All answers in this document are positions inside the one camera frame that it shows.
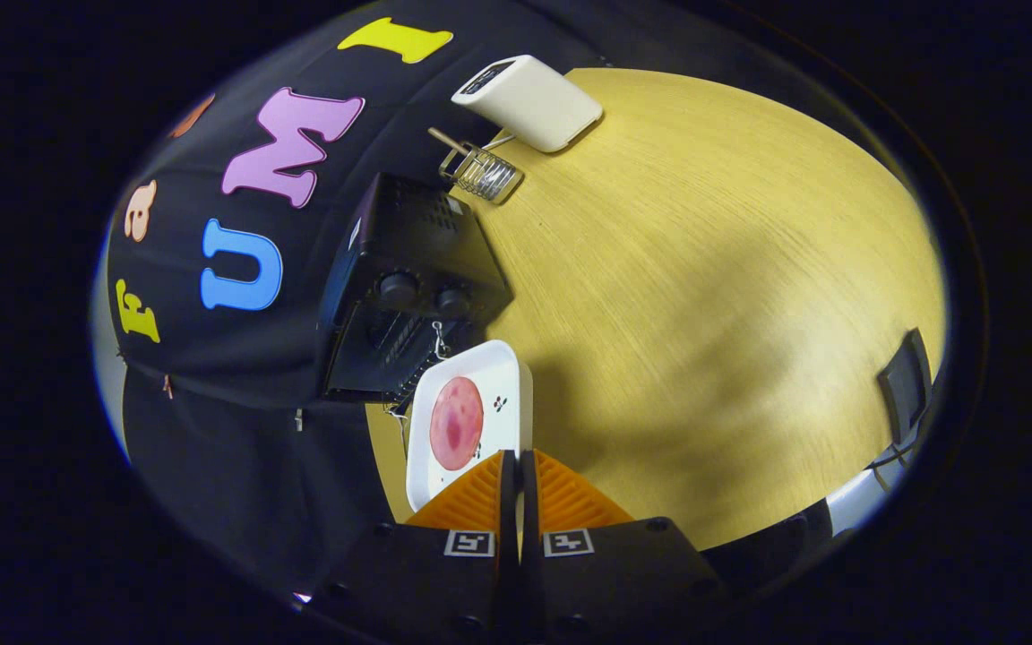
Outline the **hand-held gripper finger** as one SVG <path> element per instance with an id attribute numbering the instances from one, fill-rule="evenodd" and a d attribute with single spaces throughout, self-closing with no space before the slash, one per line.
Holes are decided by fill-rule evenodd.
<path id="1" fill-rule="evenodd" d="M 719 624 L 727 584 L 672 519 L 632 517 L 542 451 L 520 465 L 520 566 L 537 641 L 688 644 Z"/>
<path id="2" fill-rule="evenodd" d="M 310 599 L 351 644 L 505 644 L 519 577 L 519 469 L 499 451 L 406 522 L 365 530 Z"/>

